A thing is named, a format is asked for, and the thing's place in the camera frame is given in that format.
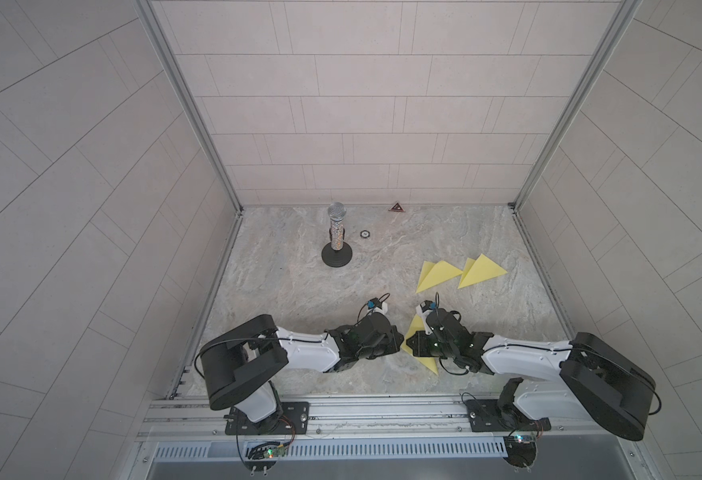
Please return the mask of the yellow square paper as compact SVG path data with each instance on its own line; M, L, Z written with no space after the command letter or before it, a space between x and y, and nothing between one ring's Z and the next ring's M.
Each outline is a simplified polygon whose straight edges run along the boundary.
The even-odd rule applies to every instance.
M421 268L416 292L421 293L461 275L462 270L449 262L439 261L434 263L425 261Z

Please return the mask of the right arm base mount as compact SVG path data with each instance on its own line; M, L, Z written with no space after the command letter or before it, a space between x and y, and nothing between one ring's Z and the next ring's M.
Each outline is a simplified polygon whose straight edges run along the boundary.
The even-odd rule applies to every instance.
M473 394L463 392L461 402L467 409L471 430L474 433L485 432L543 432L551 430L548 417L532 419L526 416L514 404L514 395L523 382L521 377L510 379L500 396L493 399L478 399Z

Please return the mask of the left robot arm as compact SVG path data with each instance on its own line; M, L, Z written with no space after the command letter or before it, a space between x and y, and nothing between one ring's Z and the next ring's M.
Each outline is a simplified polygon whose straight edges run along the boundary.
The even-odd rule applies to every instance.
M403 342L381 307L321 334L287 330L262 314L204 344L194 368L204 379L211 410L231 409L258 427L271 426L283 415L272 384L277 373L341 373L361 360L397 353Z

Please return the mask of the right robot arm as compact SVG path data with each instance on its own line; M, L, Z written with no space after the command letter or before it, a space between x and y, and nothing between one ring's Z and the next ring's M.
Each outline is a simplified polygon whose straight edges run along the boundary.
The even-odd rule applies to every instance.
M648 419L663 408L652 376L588 332L558 342L471 332L459 312L426 301L402 347L431 369L453 362L455 376L507 376L497 398L466 401L475 431L541 434L553 419L572 419L640 441Z

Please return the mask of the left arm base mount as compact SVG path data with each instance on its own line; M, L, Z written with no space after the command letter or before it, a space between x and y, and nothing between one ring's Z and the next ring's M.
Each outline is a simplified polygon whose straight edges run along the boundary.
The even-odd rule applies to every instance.
M232 407L225 416L225 434L235 435L303 435L307 432L310 403L306 401L278 402L276 410L258 422L244 411Z

